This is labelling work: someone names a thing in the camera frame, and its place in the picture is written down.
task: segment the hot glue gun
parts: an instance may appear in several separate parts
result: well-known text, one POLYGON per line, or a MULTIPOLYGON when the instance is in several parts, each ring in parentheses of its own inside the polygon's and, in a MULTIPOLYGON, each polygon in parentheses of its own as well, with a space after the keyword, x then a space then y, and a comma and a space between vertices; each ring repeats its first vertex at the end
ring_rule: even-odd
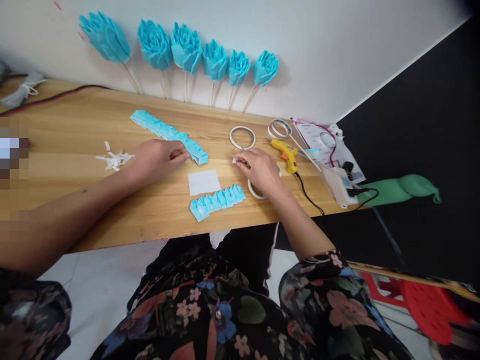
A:
POLYGON ((295 174, 299 169, 297 167, 297 162, 295 161, 295 155, 298 154, 299 150, 296 147, 290 146, 287 143, 277 139, 271 139, 269 137, 266 137, 265 139, 274 149, 281 151, 280 157, 286 160, 288 165, 286 172, 289 174, 295 174))

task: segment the double-sided tape roll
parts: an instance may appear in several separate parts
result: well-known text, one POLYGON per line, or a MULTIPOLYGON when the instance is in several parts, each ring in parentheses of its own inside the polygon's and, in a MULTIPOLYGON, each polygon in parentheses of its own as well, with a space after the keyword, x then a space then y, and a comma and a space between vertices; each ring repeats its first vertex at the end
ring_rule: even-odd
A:
POLYGON ((246 127, 246 126, 235 126, 233 129, 230 130, 230 142, 231 142, 231 144, 232 144, 234 147, 236 147, 237 149, 240 149, 240 150, 248 150, 248 149, 250 149, 250 148, 253 148, 253 146, 255 145, 255 140, 256 140, 256 138, 255 138, 254 132, 253 132, 251 129, 249 129, 248 127, 246 127), (250 143, 250 145, 243 147, 243 146, 238 145, 238 144, 235 142, 235 140, 234 140, 234 138, 233 138, 232 135, 234 134, 234 132, 236 132, 236 131, 238 131, 238 130, 245 130, 247 133, 250 133, 250 135, 251 135, 251 143, 250 143))
POLYGON ((279 118, 274 118, 271 121, 271 123, 268 124, 267 130, 268 130, 268 134, 272 138, 277 139, 277 140, 286 139, 292 134, 292 128, 290 127, 290 125, 285 120, 282 120, 282 119, 279 119, 279 118), (285 134, 282 134, 280 131, 278 131, 274 127, 274 125, 280 125, 280 127, 282 127, 285 130, 285 134))
MULTIPOLYGON (((282 176, 282 169, 280 168, 280 166, 277 164, 278 166, 278 175, 279 176, 282 176)), ((258 195, 253 187, 252 187, 252 183, 250 182, 250 180, 248 180, 248 190, 250 190, 250 193, 253 195, 253 197, 255 199, 258 199, 258 200, 263 200, 263 199, 266 199, 267 197, 265 195, 258 195)))

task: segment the blue folded paper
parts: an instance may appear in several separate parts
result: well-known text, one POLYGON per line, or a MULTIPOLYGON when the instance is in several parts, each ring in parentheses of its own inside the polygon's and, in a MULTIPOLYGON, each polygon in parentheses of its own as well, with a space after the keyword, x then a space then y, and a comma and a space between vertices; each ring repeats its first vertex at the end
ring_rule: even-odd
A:
POLYGON ((141 54, 154 69, 164 71, 172 65, 170 38, 160 24, 142 20, 138 27, 141 54))
POLYGON ((279 61, 274 53, 264 50, 253 65, 255 85, 265 86, 279 72, 279 61))
POLYGON ((175 130, 173 126, 170 126, 162 120, 157 119, 155 116, 150 115, 147 111, 137 110, 130 116, 130 119, 142 128, 150 130, 159 138, 164 138, 169 141, 181 141, 185 146, 186 151, 191 155, 191 159, 198 165, 206 164, 209 161, 209 155, 196 141, 190 139, 186 133, 179 132, 175 130))
POLYGON ((228 61, 228 83, 231 86, 240 86, 250 69, 249 59, 243 51, 237 53, 233 50, 228 61))
POLYGON ((231 208, 246 199, 244 190, 234 184, 224 190, 215 192, 212 196, 205 195, 190 202, 190 211, 198 222, 218 210, 231 208))
POLYGON ((175 64, 183 71, 195 75, 202 57, 202 43, 196 31, 187 25, 175 23, 171 33, 171 53, 175 64))
POLYGON ((222 81, 227 72, 228 58, 223 46, 218 46, 215 40, 207 43, 201 53, 203 61, 203 73, 212 81, 222 81))
POLYGON ((111 18, 90 12, 89 19, 79 16, 80 27, 95 49, 108 61, 126 63, 130 58, 130 46, 120 26, 111 18))

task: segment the paper flower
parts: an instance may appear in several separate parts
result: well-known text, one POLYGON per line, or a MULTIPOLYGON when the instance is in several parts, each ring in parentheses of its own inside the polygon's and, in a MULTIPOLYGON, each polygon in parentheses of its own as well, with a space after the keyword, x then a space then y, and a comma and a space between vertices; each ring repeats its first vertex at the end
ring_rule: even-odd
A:
POLYGON ((120 26, 100 11, 98 15, 93 12, 88 15, 90 19, 82 15, 79 19, 90 43, 105 60, 125 64, 130 58, 130 46, 120 26))
POLYGON ((265 86, 279 72, 279 61, 274 53, 263 51, 253 65, 255 85, 265 86))
POLYGON ((141 54, 154 69, 164 71, 172 65, 170 39, 160 24, 142 20, 138 27, 141 54))
POLYGON ((218 46, 215 40, 212 40, 210 44, 205 44, 201 59, 205 75, 208 75, 212 81, 224 79, 229 61, 223 46, 218 46))
POLYGON ((244 52, 233 50, 228 64, 228 83, 231 86, 240 86, 249 70, 250 62, 244 52))
POLYGON ((199 70, 202 55, 202 43, 197 32, 191 32, 185 24, 179 27, 179 24, 175 23, 171 33, 171 53, 179 68, 195 75, 199 70))

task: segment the person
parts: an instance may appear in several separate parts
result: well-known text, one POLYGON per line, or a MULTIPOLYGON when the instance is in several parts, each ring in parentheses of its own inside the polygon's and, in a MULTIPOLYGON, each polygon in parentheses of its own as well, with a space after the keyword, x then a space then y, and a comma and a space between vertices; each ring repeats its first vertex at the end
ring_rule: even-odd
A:
MULTIPOLYGON (((2 224, 2 359, 55 359, 70 345, 66 291, 36 278, 116 203, 190 157, 181 142, 159 139, 135 155, 125 169, 30 210, 26 229, 22 221, 2 224)), ((299 260, 281 279, 280 306, 265 282, 273 245, 267 230, 232 230, 217 249, 208 234, 172 239, 91 358, 411 359, 364 282, 282 184, 275 160, 255 148, 236 157, 278 212, 299 260)))

